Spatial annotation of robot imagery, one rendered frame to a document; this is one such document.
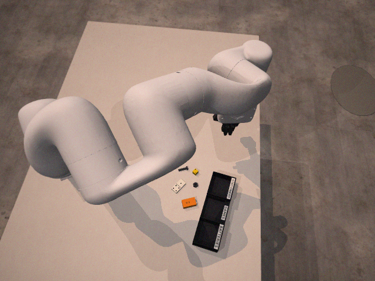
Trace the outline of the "white domino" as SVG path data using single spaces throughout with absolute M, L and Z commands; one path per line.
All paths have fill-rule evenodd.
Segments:
M 180 179 L 171 189 L 177 193 L 186 183 Z

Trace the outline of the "black three-compartment bin rack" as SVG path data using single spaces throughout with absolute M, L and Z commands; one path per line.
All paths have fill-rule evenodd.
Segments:
M 213 172 L 193 244 L 218 252 L 233 195 L 235 177 Z

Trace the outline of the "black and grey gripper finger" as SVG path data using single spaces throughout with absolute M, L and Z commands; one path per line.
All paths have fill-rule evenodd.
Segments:
M 214 121 L 218 121 L 217 120 L 217 114 L 214 114 L 213 115 L 213 120 Z M 226 136 L 227 135 L 227 133 L 228 133 L 228 131 L 229 131 L 229 124 L 223 124 L 222 123 L 222 127 L 221 127 L 221 131 L 224 133 L 224 136 Z
M 235 129 L 235 127 L 237 127 L 239 125 L 239 123 L 235 123 L 235 124 L 229 124 L 229 131 L 228 131 L 228 134 L 231 135 Z

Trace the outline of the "orange nine-volt battery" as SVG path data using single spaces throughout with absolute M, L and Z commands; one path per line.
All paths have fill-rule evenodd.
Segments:
M 197 202 L 194 197 L 182 200 L 183 208 L 189 208 L 196 206 Z

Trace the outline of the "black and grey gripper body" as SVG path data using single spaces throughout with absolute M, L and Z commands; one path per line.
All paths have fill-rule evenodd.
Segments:
M 240 115 L 217 115 L 217 120 L 223 124 L 247 123 L 253 119 L 256 108 L 257 105 Z

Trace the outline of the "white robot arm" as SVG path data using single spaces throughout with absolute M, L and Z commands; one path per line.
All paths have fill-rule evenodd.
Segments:
M 43 176 L 72 175 L 90 204 L 113 201 L 195 154 L 185 120 L 200 112 L 240 115 L 264 100 L 272 86 L 266 73 L 271 60 L 269 45 L 249 40 L 217 53 L 207 70 L 188 67 L 131 87 L 122 106 L 143 154 L 133 165 L 127 164 L 107 121 L 90 101 L 71 96 L 28 103 L 18 113 L 27 160 Z

